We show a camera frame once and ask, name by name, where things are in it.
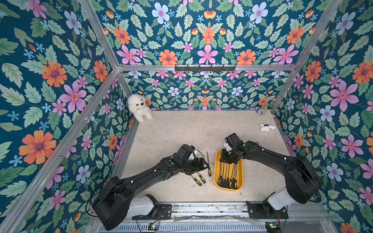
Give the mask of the file tool yellow black handle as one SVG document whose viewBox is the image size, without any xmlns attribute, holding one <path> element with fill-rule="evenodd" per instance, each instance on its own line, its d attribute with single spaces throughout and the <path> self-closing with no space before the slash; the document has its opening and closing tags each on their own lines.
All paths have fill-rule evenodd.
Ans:
<svg viewBox="0 0 373 233">
<path fill-rule="evenodd" d="M 208 175 L 209 177 L 212 177 L 212 172 L 211 172 L 211 167 L 210 167 L 210 162 L 209 162 L 209 153 L 207 151 L 207 165 L 208 165 Z"/>
<path fill-rule="evenodd" d="M 228 187 L 232 189 L 232 185 L 234 183 L 234 173 L 235 173 L 235 164 L 232 164 L 232 170 L 231 170 L 231 175 L 229 177 L 229 185 Z"/>
<path fill-rule="evenodd" d="M 234 169 L 232 172 L 232 184 L 231 184 L 231 187 L 233 189 L 237 189 L 237 169 L 238 169 L 238 165 L 234 164 Z"/>
<path fill-rule="evenodd" d="M 202 183 L 198 181 L 194 176 L 190 175 L 192 179 L 197 183 L 198 186 L 202 186 Z"/>
<path fill-rule="evenodd" d="M 226 170 L 226 174 L 225 174 L 225 188 L 229 188 L 230 187 L 229 172 L 230 172 L 230 164 L 227 164 L 227 170 Z"/>
<path fill-rule="evenodd" d="M 221 187 L 225 187 L 225 175 L 226 175 L 226 163 L 222 163 L 222 177 L 221 177 Z"/>
<path fill-rule="evenodd" d="M 228 179 L 228 175 L 229 175 L 229 164 L 226 165 L 226 170 L 225 170 L 225 174 L 224 174 L 224 184 L 223 184 L 223 187 L 224 188 L 227 188 L 227 184 L 229 183 Z"/>
<path fill-rule="evenodd" d="M 218 186 L 221 187 L 221 179 L 222 179 L 222 165 L 221 162 L 219 162 L 220 168 L 219 168 L 219 178 L 218 178 Z"/>
<path fill-rule="evenodd" d="M 206 180 L 204 179 L 204 177 L 200 173 L 198 173 L 198 176 L 201 179 L 202 183 L 206 183 Z"/>
</svg>

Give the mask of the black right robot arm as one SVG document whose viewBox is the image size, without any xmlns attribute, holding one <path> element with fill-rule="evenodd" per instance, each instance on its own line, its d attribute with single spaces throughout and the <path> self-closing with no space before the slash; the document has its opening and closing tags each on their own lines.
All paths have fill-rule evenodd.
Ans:
<svg viewBox="0 0 373 233">
<path fill-rule="evenodd" d="M 268 197 L 274 209 L 292 203 L 307 203 L 322 187 L 321 180 L 309 160 L 303 156 L 291 157 L 266 149 L 257 142 L 243 142 L 233 133 L 225 138 L 222 160 L 228 164 L 242 159 L 259 162 L 282 174 L 286 186 Z"/>
</svg>

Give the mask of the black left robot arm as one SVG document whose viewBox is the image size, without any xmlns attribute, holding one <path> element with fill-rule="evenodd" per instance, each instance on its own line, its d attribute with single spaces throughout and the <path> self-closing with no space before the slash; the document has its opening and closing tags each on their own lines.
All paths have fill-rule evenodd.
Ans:
<svg viewBox="0 0 373 233">
<path fill-rule="evenodd" d="M 192 175 L 207 169 L 208 162 L 198 158 L 195 151 L 194 146 L 183 144 L 178 152 L 142 173 L 123 179 L 112 177 L 92 204 L 104 228 L 110 231 L 117 227 L 127 216 L 134 197 L 149 187 L 179 173 Z"/>
</svg>

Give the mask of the yellow storage tray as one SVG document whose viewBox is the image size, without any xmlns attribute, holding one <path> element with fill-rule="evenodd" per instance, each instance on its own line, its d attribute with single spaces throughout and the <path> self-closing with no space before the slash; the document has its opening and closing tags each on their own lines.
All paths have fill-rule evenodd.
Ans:
<svg viewBox="0 0 373 233">
<path fill-rule="evenodd" d="M 236 164 L 223 162 L 224 151 L 225 149 L 219 150 L 216 154 L 214 183 L 222 190 L 239 191 L 244 185 L 243 161 L 240 160 Z"/>
</svg>

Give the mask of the small white plush toy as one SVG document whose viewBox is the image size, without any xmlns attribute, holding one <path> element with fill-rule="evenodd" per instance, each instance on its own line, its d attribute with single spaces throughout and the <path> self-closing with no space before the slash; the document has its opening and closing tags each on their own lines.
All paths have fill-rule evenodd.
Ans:
<svg viewBox="0 0 373 233">
<path fill-rule="evenodd" d="M 260 123 L 260 130 L 263 132 L 269 132 L 274 129 L 276 129 L 275 125 L 271 125 L 269 123 Z"/>
</svg>

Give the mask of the white plush bear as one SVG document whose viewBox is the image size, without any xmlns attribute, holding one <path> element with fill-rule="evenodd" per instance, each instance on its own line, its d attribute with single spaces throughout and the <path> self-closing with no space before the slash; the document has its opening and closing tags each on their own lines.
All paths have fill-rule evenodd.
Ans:
<svg viewBox="0 0 373 233">
<path fill-rule="evenodd" d="M 127 99 L 129 111 L 134 115 L 139 123 L 144 122 L 144 118 L 153 119 L 150 107 L 146 104 L 146 98 L 139 94 L 132 94 Z"/>
</svg>

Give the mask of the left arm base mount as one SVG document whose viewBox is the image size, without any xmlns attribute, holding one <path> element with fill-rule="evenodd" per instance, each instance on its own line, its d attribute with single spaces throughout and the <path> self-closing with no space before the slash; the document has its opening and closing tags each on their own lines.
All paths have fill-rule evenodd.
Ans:
<svg viewBox="0 0 373 233">
<path fill-rule="evenodd" d="M 150 194 L 142 198 L 134 198 L 130 203 L 127 216 L 132 220 L 168 220 L 172 216 L 171 204 L 160 204 Z"/>
</svg>

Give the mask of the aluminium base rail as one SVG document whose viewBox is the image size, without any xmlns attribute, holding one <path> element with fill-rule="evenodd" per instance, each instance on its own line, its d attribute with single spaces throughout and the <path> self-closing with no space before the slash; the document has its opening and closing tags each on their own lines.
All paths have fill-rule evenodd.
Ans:
<svg viewBox="0 0 373 233">
<path fill-rule="evenodd" d="M 114 233 L 335 233 L 319 203 L 291 204 L 264 215 L 258 202 L 168 203 L 162 217 L 126 219 Z"/>
</svg>

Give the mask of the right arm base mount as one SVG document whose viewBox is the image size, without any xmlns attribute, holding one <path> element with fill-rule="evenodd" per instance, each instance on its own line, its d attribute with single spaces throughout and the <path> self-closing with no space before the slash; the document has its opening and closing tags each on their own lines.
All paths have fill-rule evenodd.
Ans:
<svg viewBox="0 0 373 233">
<path fill-rule="evenodd" d="M 275 210 L 269 203 L 269 197 L 275 194 L 272 193 L 261 203 L 252 203 L 246 201 L 248 208 L 249 217 L 252 219 L 288 219 L 288 211 L 286 207 L 281 208 L 280 210 Z"/>
</svg>

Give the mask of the black hook rail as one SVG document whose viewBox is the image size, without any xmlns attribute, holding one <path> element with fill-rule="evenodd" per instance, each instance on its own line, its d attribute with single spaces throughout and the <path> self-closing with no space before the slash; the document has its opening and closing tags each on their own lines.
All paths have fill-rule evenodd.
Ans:
<svg viewBox="0 0 373 233">
<path fill-rule="evenodd" d="M 175 71 L 184 72 L 201 72 L 201 71 L 211 71 L 211 72 L 224 72 L 224 71 L 235 71 L 236 66 L 228 65 L 180 65 L 174 67 Z"/>
</svg>

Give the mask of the aluminium frame top bar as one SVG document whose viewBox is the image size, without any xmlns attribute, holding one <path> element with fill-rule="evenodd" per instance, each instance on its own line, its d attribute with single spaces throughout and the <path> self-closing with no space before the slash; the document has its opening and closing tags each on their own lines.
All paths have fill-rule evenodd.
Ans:
<svg viewBox="0 0 373 233">
<path fill-rule="evenodd" d="M 295 65 L 119 65 L 119 71 L 294 71 Z"/>
</svg>

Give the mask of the aluminium frame post right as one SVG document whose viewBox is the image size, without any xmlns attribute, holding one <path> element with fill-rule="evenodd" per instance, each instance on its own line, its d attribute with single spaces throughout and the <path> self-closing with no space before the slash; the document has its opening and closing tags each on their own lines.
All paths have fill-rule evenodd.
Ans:
<svg viewBox="0 0 373 233">
<path fill-rule="evenodd" d="M 307 61 L 308 57 L 310 56 L 311 52 L 313 51 L 313 48 L 316 46 L 317 42 L 319 41 L 322 33 L 328 26 L 329 22 L 331 21 L 334 14 L 337 12 L 339 6 L 343 3 L 343 1 L 338 0 L 331 0 L 329 1 L 325 11 L 323 12 L 322 16 L 320 17 L 319 22 L 316 24 L 315 31 L 310 36 L 310 39 L 308 40 L 305 48 L 301 52 L 295 66 L 295 70 L 291 72 L 287 80 L 285 81 L 284 85 L 282 86 L 281 91 L 277 95 L 276 101 L 271 108 L 271 114 L 275 115 L 276 110 L 279 108 L 280 103 L 283 101 L 286 93 L 292 86 L 295 78 L 299 74 L 301 68 Z"/>
</svg>

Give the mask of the aluminium frame post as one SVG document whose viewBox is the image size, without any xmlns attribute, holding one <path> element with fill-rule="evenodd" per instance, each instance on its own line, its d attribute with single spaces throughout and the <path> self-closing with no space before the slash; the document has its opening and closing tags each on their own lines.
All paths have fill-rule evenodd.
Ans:
<svg viewBox="0 0 373 233">
<path fill-rule="evenodd" d="M 337 12 L 339 6 L 343 3 L 343 1 L 338 0 L 331 0 L 329 1 L 325 11 L 323 12 L 322 16 L 320 17 L 319 22 L 316 24 L 315 31 L 310 36 L 310 39 L 308 40 L 305 48 L 301 52 L 295 66 L 295 70 L 291 72 L 287 80 L 285 81 L 284 85 L 282 86 L 281 91 L 277 95 L 276 101 L 271 108 L 271 114 L 275 115 L 276 110 L 279 108 L 280 103 L 283 101 L 286 93 L 292 86 L 295 78 L 299 74 L 301 68 L 307 61 L 308 57 L 310 56 L 311 52 L 313 51 L 313 48 L 316 46 L 317 42 L 319 41 L 322 33 L 328 26 L 329 22 L 331 21 L 334 14 Z"/>
<path fill-rule="evenodd" d="M 106 57 L 108 58 L 111 68 L 113 69 L 113 71 L 119 74 L 118 81 L 124 90 L 125 96 L 129 97 L 132 94 L 132 91 L 128 83 L 126 82 L 122 71 L 119 70 L 119 62 L 114 54 L 114 51 L 108 41 L 106 34 L 104 33 L 102 24 L 93 8 L 91 1 L 81 0 L 80 5 L 85 12 L 85 15 L 97 37 L 98 42 L 100 43 Z"/>
</svg>

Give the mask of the aluminium frame post left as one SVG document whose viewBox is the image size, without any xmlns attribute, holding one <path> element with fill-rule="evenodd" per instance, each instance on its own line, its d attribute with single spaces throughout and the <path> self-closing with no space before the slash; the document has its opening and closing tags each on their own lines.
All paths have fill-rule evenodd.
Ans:
<svg viewBox="0 0 373 233">
<path fill-rule="evenodd" d="M 111 68 L 113 69 L 113 71 L 119 74 L 118 81 L 124 90 L 125 96 L 129 97 L 132 94 L 132 91 L 128 83 L 126 82 L 122 71 L 119 70 L 119 62 L 114 54 L 114 51 L 108 41 L 106 34 L 104 33 L 102 24 L 93 8 L 91 1 L 81 0 L 80 5 L 85 12 L 85 15 L 97 37 L 98 42 L 100 43 L 106 57 L 108 58 Z"/>
</svg>

